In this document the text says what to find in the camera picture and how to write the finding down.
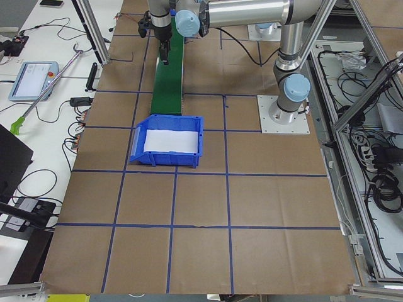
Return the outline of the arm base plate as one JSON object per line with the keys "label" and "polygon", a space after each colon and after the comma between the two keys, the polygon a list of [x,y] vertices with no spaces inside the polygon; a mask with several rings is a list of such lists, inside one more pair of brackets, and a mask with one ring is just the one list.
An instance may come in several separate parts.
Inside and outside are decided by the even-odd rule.
{"label": "arm base plate", "polygon": [[277,106],[278,96],[257,95],[261,133],[275,135],[308,135],[309,124],[301,104],[294,113]]}
{"label": "arm base plate", "polygon": [[281,40],[281,24],[263,23],[248,25],[250,41],[279,42]]}

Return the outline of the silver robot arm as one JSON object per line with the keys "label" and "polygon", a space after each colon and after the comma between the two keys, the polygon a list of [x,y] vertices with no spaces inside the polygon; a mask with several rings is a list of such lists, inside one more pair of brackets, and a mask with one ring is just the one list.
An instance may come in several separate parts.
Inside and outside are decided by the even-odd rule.
{"label": "silver robot arm", "polygon": [[183,114],[204,117],[207,130],[258,130],[256,95],[278,94],[276,58],[292,55],[287,43],[308,22],[283,26],[280,42],[250,42],[246,25],[211,28],[205,37],[180,36]]}

